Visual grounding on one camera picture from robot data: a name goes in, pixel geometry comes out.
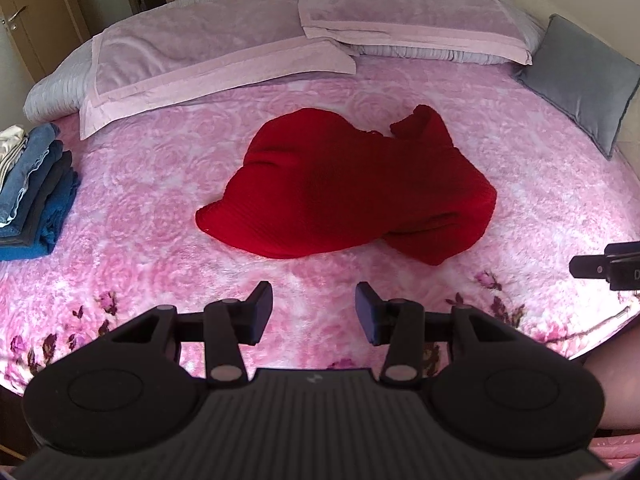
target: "wooden floor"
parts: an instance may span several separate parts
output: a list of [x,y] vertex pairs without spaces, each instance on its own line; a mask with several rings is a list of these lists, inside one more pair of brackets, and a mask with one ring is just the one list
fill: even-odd
[[22,416],[22,398],[0,386],[0,464],[20,465],[37,447]]

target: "black device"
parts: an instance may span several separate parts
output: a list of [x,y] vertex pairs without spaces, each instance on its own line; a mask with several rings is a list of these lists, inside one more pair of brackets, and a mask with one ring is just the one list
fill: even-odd
[[[588,451],[604,408],[597,380],[482,311],[425,312],[355,289],[370,369],[259,369],[271,285],[197,314],[161,305],[38,373],[24,415],[42,446],[17,480],[575,480],[606,466]],[[204,341],[206,379],[177,363]],[[451,363],[422,377],[425,341]]]
[[609,244],[604,254],[574,256],[574,278],[607,280],[610,290],[640,290],[640,242]]

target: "stack of folded clothes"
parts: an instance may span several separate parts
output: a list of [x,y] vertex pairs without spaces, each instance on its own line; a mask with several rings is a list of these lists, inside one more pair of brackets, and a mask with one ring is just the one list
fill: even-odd
[[0,261],[51,254],[78,189],[60,130],[44,124],[0,132]]

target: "red cloth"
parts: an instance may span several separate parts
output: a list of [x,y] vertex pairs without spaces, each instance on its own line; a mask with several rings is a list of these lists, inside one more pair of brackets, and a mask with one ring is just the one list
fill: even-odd
[[269,121],[198,227],[268,258],[298,258],[383,238],[430,265],[467,250],[494,212],[494,187],[420,105],[393,137],[304,108]]

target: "logo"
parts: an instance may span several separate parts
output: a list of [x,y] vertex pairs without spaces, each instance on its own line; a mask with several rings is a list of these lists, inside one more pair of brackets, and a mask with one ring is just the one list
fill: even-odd
[[316,383],[319,383],[320,381],[322,381],[322,375],[320,375],[320,374],[313,374],[313,375],[311,375],[311,376],[307,377],[307,378],[306,378],[306,380],[307,380],[309,383],[316,384]]

